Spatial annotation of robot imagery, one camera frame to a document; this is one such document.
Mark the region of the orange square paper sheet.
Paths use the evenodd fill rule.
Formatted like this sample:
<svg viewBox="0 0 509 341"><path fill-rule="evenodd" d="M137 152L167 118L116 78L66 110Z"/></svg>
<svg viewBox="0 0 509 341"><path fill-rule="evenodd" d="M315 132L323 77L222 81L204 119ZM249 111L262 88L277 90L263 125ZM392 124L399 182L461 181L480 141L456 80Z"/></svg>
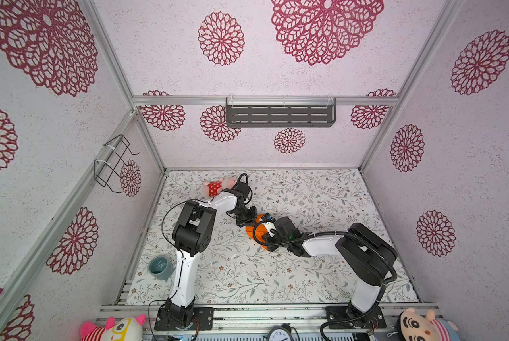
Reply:
<svg viewBox="0 0 509 341"><path fill-rule="evenodd" d="M269 213L261 213L258 214L252 223L247 224L245 230L251 239L257 243L261 242L260 245L265 250L273 252L277 250L277 247L269 246L269 244L276 242L275 235L277 231L275 230L275 222L276 219Z"/></svg>

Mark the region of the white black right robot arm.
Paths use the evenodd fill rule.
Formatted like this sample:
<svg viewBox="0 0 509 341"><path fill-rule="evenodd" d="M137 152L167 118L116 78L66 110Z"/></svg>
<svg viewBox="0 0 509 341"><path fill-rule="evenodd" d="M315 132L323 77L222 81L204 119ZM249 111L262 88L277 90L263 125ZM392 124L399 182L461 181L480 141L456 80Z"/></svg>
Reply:
<svg viewBox="0 0 509 341"><path fill-rule="evenodd" d="M252 238L269 251L285 247L298 257L341 256L358 277L350 300L358 315L375 309L386 287L397 279L396 250L361 223L345 231L312 233L300 233L293 224L273 223L270 231L258 234L258 228L266 224L261 221L255 225Z"/></svg>

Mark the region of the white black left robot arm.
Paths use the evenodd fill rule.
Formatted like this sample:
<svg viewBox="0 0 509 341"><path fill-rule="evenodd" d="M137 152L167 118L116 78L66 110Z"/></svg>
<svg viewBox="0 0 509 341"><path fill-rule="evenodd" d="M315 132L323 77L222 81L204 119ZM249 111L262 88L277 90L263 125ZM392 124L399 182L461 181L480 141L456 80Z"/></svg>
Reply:
<svg viewBox="0 0 509 341"><path fill-rule="evenodd" d="M172 233L178 272L169 296L171 304L186 308L194 302L200 255L210 244L215 223L223 215L234 217L238 227L255 222L257 209L247 206L252 196L250 189L226 189L208 203L194 199L184 203Z"/></svg>

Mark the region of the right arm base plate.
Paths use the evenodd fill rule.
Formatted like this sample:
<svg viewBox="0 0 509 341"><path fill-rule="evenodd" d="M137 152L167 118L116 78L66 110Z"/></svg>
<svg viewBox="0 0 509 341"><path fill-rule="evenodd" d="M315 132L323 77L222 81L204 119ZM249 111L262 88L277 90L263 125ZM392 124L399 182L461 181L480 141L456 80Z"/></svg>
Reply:
<svg viewBox="0 0 509 341"><path fill-rule="evenodd" d="M330 329L385 329L387 323L382 309L377 305L363 313L353 305L330 305L325 308Z"/></svg>

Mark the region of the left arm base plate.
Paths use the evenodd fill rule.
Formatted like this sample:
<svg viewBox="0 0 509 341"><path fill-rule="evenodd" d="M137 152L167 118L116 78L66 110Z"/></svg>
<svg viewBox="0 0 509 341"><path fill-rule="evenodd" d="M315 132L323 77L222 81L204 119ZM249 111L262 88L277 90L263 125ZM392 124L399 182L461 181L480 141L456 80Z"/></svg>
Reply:
<svg viewBox="0 0 509 341"><path fill-rule="evenodd" d="M214 308L166 308L162 305L154 324L155 331L207 331L213 329Z"/></svg>

